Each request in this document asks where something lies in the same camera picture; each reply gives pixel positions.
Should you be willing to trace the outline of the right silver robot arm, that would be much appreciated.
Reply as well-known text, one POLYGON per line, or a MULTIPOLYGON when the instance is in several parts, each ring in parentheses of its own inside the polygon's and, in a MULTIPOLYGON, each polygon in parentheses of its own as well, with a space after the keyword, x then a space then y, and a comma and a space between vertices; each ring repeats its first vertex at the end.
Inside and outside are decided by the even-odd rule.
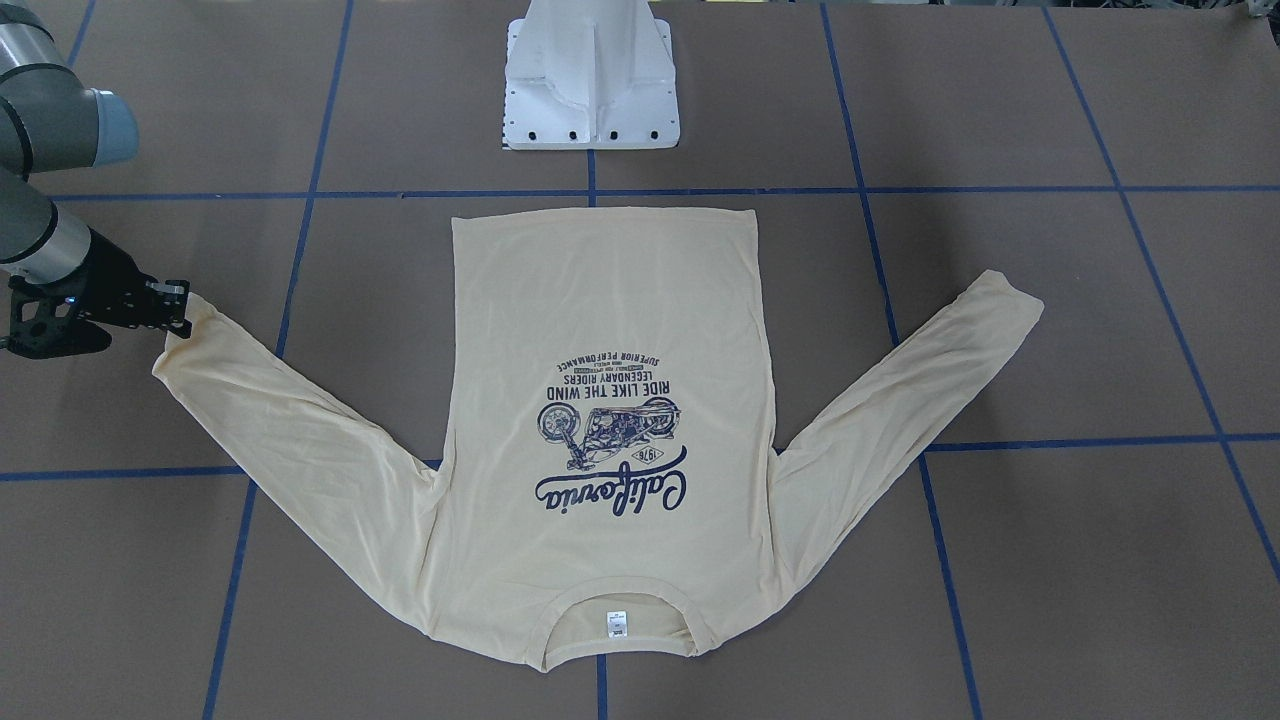
POLYGON ((29 182, 137 154, 138 127, 118 95, 84 86, 24 1, 1 5, 1 264, 10 328, 3 347, 27 359, 96 354, 111 327, 191 333, 189 283, 159 281, 29 182))

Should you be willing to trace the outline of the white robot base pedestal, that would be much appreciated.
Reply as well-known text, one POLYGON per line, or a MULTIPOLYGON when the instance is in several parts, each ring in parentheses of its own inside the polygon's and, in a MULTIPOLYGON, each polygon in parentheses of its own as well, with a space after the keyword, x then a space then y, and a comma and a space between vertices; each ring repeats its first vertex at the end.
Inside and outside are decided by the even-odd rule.
POLYGON ((648 1, 532 1, 506 31, 502 143, 513 151, 673 149, 669 23, 648 1))

